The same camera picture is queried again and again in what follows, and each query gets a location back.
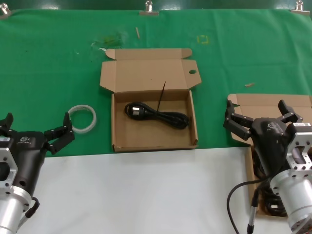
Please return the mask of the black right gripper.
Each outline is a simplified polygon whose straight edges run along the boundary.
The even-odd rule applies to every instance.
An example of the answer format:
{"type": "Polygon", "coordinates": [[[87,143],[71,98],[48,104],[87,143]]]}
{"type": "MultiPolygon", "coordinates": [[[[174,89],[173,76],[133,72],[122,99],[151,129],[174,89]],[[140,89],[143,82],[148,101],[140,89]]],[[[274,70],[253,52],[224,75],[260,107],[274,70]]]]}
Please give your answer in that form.
{"type": "Polygon", "coordinates": [[[228,100],[223,127],[231,133],[248,140],[251,137],[253,147],[264,170],[265,179],[272,179],[282,171],[290,169],[286,160],[290,137],[286,133],[287,123],[301,123],[303,117],[280,100],[278,118],[255,118],[235,113],[233,103],[228,100]]]}

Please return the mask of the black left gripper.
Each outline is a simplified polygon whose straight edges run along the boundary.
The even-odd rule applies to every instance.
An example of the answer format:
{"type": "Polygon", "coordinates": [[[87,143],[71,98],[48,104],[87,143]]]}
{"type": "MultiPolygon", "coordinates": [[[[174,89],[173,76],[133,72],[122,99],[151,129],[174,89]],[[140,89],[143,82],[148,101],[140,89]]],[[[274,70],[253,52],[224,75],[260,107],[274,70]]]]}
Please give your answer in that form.
{"type": "MultiPolygon", "coordinates": [[[[9,133],[13,123],[12,113],[0,121],[0,132],[9,133]]],[[[8,148],[17,165],[13,185],[33,195],[47,151],[55,155],[75,140],[73,125],[66,112],[63,125],[44,132],[11,131],[10,136],[0,137],[0,147],[8,148]]]]}

